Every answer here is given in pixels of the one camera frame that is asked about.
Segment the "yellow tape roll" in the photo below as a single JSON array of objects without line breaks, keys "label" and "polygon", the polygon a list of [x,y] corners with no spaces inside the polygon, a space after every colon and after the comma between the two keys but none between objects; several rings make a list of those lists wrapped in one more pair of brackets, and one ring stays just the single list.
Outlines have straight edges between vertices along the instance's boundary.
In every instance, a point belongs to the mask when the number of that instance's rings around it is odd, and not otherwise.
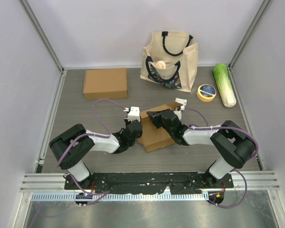
[{"label": "yellow tape roll", "polygon": [[211,85],[204,84],[198,88],[197,96],[203,102],[212,101],[217,94],[215,88]]}]

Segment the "brown box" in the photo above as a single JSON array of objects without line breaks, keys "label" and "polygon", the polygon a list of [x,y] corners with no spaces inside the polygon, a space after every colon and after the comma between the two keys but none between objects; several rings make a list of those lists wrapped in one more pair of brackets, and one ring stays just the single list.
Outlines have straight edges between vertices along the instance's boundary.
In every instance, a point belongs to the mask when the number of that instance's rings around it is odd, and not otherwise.
[{"label": "brown box", "polygon": [[127,69],[87,70],[84,95],[87,100],[127,98]]},{"label": "brown box", "polygon": [[166,132],[162,127],[157,129],[149,119],[147,115],[148,111],[162,111],[166,109],[175,110],[177,106],[182,106],[177,102],[171,102],[168,104],[164,104],[147,111],[143,111],[140,113],[141,122],[142,122],[142,136],[138,139],[138,142],[141,143],[144,149],[147,152],[154,151],[159,148],[163,148],[172,144],[175,144],[174,140],[171,136]]}]

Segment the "wall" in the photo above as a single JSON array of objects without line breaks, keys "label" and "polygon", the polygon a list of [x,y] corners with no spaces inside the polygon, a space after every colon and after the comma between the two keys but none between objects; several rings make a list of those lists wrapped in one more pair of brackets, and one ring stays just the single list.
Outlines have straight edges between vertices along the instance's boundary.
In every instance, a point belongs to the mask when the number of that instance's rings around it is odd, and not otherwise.
[{"label": "wall", "polygon": [[32,172],[59,71],[16,0],[0,1],[0,228]]},{"label": "wall", "polygon": [[64,67],[141,65],[151,31],[187,31],[229,63],[262,0],[28,0]]},{"label": "wall", "polygon": [[263,165],[285,197],[285,0],[271,3],[234,71]]}]

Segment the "canvas bag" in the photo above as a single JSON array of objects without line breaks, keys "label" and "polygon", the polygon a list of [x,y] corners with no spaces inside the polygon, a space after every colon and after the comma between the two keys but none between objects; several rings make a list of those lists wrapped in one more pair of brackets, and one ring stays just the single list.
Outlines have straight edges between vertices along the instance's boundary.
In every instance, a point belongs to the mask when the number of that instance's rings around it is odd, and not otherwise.
[{"label": "canvas bag", "polygon": [[[198,66],[199,46],[186,32],[153,32],[151,43],[144,48],[141,78],[168,88],[191,92]],[[165,69],[155,67],[157,61]]]}]

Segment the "bag handle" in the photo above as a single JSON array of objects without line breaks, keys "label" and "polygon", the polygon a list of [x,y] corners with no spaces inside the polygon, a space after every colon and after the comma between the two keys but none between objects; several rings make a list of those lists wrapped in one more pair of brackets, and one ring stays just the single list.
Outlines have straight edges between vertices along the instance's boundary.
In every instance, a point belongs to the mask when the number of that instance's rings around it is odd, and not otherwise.
[{"label": "bag handle", "polygon": [[147,56],[147,58],[146,58],[146,67],[147,67],[147,71],[148,71],[150,77],[157,83],[161,83],[161,82],[169,83],[170,81],[172,81],[176,77],[176,75],[178,74],[180,67],[181,67],[181,62],[178,61],[176,64],[174,64],[175,66],[177,66],[174,75],[169,79],[163,79],[162,78],[162,81],[160,81],[160,80],[156,79],[156,77],[152,74],[150,67],[149,67],[149,62],[153,62],[151,56]]},{"label": "bag handle", "polygon": [[[167,50],[166,45],[165,45],[165,40],[166,40],[166,36],[167,36],[167,35],[168,35],[168,32],[162,32],[162,33],[161,33],[161,36],[162,36],[162,47],[163,47],[163,49],[164,49],[169,55],[171,55],[171,56],[180,56],[183,51],[181,51],[181,52],[178,53],[178,54],[173,54],[173,53],[171,53],[170,51]],[[189,46],[189,44],[190,44],[190,42],[191,42],[192,39],[193,39],[193,36],[189,35],[189,40],[188,40],[188,43],[187,43],[186,47]]]}]

